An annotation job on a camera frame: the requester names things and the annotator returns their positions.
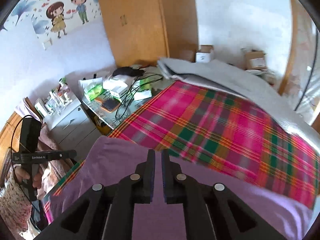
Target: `drawer handle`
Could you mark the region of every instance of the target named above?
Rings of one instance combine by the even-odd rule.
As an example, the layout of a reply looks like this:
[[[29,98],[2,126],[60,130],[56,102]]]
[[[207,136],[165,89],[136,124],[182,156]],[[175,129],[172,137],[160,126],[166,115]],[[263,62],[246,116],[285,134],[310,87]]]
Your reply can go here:
[[[74,120],[75,120],[75,119],[71,119],[70,122],[63,128],[63,130],[64,130],[65,128],[67,128],[69,125],[71,125],[71,123],[72,123]]]

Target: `cartoon girl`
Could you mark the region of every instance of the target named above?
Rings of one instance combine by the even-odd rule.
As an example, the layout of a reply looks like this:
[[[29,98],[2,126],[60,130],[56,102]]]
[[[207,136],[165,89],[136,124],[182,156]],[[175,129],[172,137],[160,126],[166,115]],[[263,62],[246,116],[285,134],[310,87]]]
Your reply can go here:
[[[66,33],[66,24],[64,20],[68,20],[70,18],[65,18],[63,16],[63,11],[64,11],[64,3],[63,2],[56,2],[53,3],[52,5],[49,6],[47,9],[47,17],[51,19],[52,21],[52,28],[51,32],[58,32],[58,38],[60,39],[60,31],[62,30],[64,35],[67,35]]]

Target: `drawer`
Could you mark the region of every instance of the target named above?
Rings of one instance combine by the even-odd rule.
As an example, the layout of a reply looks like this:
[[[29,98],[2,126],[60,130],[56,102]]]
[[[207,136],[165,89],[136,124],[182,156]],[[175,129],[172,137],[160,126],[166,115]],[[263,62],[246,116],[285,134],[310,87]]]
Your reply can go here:
[[[86,138],[84,138],[74,150],[77,152],[76,161],[84,160],[90,152],[93,144],[101,136],[98,129],[94,129]]]
[[[62,142],[76,127],[88,118],[81,106],[77,107],[64,119],[62,119],[50,132],[57,143]]]
[[[88,134],[90,134],[96,126],[90,118],[84,120],[64,140],[59,143],[63,150],[73,150],[73,148],[81,142]]]

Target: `purple sheet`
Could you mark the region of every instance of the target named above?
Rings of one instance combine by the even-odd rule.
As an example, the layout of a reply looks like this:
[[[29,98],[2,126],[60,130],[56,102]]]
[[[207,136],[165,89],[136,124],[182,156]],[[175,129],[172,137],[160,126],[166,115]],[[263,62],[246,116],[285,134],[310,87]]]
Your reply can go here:
[[[137,144],[100,137],[76,177],[63,188],[59,196],[51,197],[53,218],[59,216],[93,184],[108,186],[134,173],[136,165],[146,160],[147,153],[147,148]],[[303,204],[203,166],[174,157],[170,159],[179,163],[184,173],[200,183],[225,184],[287,239],[301,240],[307,232],[312,210]],[[164,203],[160,153],[156,153],[153,202],[150,205],[135,205],[132,239],[186,239],[182,205]]]

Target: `wardrobe door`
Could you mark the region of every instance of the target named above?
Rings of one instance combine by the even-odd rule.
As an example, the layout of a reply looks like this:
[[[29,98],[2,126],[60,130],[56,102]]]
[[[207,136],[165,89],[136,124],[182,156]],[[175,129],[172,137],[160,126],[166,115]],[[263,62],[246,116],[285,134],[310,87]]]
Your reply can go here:
[[[167,56],[159,0],[99,0],[117,66],[154,64]]]
[[[196,0],[161,0],[170,57],[195,62],[198,51]]]

